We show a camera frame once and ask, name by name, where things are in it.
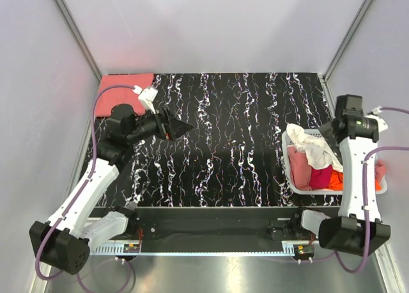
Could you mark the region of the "white t shirt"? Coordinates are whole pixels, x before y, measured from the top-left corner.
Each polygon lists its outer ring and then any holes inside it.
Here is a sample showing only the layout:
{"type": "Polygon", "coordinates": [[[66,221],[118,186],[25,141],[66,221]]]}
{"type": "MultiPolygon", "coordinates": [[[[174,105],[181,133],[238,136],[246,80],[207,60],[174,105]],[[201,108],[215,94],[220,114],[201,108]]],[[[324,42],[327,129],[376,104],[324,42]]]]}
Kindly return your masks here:
{"type": "Polygon", "coordinates": [[[331,165],[334,170],[343,172],[343,165],[323,137],[308,134],[301,126],[293,123],[287,124],[286,132],[295,148],[306,153],[312,168],[322,170],[331,165]]]}

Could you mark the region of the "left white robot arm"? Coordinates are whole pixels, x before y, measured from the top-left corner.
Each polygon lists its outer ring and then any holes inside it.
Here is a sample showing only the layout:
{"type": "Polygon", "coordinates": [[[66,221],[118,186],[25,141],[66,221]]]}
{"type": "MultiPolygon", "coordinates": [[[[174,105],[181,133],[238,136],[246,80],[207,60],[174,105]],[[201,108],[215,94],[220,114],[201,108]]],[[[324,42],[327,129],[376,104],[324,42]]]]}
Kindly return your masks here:
{"type": "Polygon", "coordinates": [[[98,221],[90,225],[86,222],[132,158],[136,144],[150,137],[176,141],[192,129],[167,108],[139,116],[129,104],[115,106],[107,118],[105,136],[93,142],[93,158],[74,190],[46,222],[35,221],[29,229],[37,276],[48,278],[41,272],[42,263],[75,275],[91,251],[108,240],[116,236],[133,238],[139,229],[133,208],[111,208],[98,221]]]}

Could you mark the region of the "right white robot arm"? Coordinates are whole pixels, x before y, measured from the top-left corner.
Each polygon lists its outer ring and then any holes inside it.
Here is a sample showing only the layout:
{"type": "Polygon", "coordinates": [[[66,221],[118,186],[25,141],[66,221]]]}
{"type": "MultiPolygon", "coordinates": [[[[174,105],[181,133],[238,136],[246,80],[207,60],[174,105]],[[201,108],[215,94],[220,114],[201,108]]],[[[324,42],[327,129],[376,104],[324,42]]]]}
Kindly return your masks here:
{"type": "Polygon", "coordinates": [[[342,200],[336,217],[303,210],[290,223],[296,239],[314,233],[322,248],[368,257],[390,238],[376,202],[375,164],[380,138],[379,120],[366,116],[362,97],[340,95],[335,117],[321,129],[330,147],[338,148],[343,165],[342,200]]]}

